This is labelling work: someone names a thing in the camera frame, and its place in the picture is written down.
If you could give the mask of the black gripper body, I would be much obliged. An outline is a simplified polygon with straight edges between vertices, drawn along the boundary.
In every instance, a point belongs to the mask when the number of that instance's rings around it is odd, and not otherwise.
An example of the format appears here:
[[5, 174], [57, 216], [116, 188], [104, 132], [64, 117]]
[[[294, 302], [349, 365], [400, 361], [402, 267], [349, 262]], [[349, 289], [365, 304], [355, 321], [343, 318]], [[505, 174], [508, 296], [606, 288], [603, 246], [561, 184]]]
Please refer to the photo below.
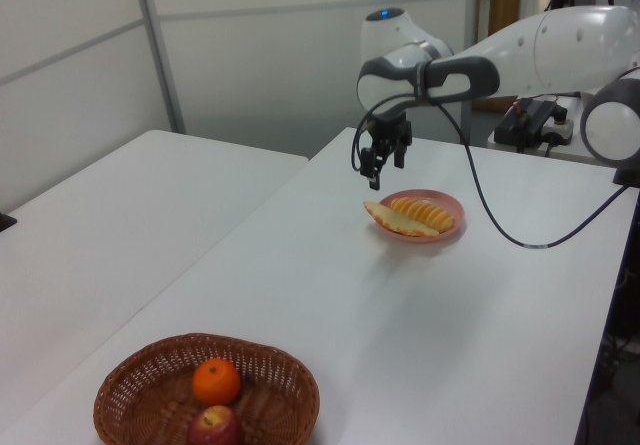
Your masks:
[[367, 131], [372, 139], [371, 148], [378, 158], [391, 155], [403, 158], [412, 144], [412, 126], [405, 114], [391, 119], [369, 119]]

